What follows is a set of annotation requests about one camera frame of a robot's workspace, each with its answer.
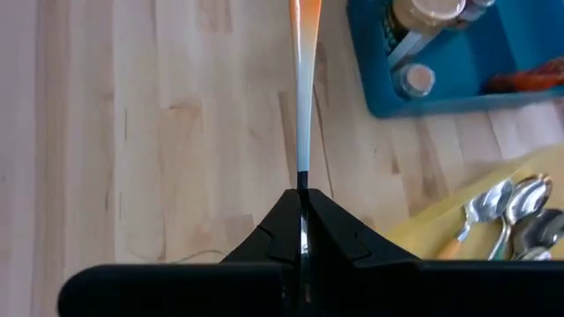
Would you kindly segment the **small glass jar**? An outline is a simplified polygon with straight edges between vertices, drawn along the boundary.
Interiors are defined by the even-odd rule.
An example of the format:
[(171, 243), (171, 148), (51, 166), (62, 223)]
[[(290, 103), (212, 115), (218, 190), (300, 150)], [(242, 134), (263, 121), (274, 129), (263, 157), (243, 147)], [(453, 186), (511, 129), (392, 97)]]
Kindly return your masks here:
[(391, 74), (395, 92), (403, 99), (426, 97), (434, 88), (436, 75), (421, 63), (407, 63)]

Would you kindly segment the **orange-handled silver spoon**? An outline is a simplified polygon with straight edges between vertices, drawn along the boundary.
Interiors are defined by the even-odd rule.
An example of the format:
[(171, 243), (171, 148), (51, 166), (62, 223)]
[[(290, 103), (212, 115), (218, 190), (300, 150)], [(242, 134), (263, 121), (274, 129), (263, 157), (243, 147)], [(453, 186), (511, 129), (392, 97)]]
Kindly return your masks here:
[(465, 203), (463, 206), (465, 220), (460, 232), (445, 245), (436, 258), (453, 259), (468, 238), (472, 225), (492, 222), (500, 217), (513, 191), (513, 182), (504, 180)]

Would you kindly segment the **brown sauce sachet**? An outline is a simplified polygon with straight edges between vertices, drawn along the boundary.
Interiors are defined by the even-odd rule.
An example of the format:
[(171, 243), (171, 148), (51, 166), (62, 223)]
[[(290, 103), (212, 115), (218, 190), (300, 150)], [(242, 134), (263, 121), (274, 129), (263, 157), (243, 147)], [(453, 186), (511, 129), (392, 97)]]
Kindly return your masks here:
[(542, 92), (564, 85), (564, 55), (553, 58), (535, 69), (500, 74), (489, 78), (485, 93)]

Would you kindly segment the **blue-handled silver spoon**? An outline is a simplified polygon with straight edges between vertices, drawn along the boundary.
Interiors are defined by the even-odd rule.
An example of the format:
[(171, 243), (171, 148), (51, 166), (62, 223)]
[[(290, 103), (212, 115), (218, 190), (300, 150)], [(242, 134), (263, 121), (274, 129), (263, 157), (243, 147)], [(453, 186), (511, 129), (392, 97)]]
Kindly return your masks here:
[(564, 210), (542, 209), (516, 223), (513, 261), (550, 261), (550, 249), (564, 238)]

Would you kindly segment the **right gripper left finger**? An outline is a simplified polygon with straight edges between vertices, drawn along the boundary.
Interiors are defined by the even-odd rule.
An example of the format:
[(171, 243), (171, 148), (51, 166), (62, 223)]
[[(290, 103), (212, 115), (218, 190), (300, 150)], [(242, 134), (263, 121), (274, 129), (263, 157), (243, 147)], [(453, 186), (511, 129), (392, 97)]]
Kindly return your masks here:
[(262, 222), (222, 262), (279, 262), (296, 264), (301, 243), (301, 200), (286, 190)]

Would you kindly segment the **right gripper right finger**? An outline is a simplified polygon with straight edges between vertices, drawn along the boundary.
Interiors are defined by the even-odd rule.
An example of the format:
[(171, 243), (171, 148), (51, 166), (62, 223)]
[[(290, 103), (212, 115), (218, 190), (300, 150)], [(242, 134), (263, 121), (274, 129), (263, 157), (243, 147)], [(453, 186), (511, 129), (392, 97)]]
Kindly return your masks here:
[(337, 250), (352, 264), (384, 264), (419, 258), (384, 238), (318, 189), (309, 202)]

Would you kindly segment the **teal plastic bin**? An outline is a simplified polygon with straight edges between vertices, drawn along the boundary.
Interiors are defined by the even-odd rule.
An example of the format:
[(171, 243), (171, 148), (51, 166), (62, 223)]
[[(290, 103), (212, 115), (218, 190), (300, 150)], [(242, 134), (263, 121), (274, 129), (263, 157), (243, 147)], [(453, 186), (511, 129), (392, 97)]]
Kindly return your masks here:
[(564, 99), (564, 85), (542, 92), (486, 93), (497, 74), (532, 70), (564, 56), (564, 0), (497, 0), (463, 31), (444, 31), (414, 58), (436, 77), (424, 98), (397, 95), (382, 18), (391, 0), (348, 0), (354, 52), (367, 109), (378, 118), (494, 110)]

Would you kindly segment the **yellow plastic bin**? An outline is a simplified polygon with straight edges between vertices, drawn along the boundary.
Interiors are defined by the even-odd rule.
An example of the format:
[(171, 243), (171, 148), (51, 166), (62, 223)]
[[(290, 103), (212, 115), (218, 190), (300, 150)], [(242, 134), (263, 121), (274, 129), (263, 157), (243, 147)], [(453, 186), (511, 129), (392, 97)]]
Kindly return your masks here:
[(465, 222), (463, 206), (467, 201), (504, 179), (519, 182), (542, 173), (553, 180), (546, 208), (564, 210), (564, 144), (556, 144), (498, 165), (492, 172), (387, 231), (384, 237), (419, 258), (434, 259), (461, 231)]

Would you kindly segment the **coral-handled silver spoon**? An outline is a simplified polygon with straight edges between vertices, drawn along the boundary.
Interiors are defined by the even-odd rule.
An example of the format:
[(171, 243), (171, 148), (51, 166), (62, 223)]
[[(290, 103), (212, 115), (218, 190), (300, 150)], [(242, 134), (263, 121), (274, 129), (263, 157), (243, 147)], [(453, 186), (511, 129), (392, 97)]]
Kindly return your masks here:
[(301, 300), (313, 302), (310, 235), (308, 232), (312, 103), (314, 98), (315, 52), (322, 0), (289, 0), (296, 82), (296, 190), (300, 197), (300, 284)]

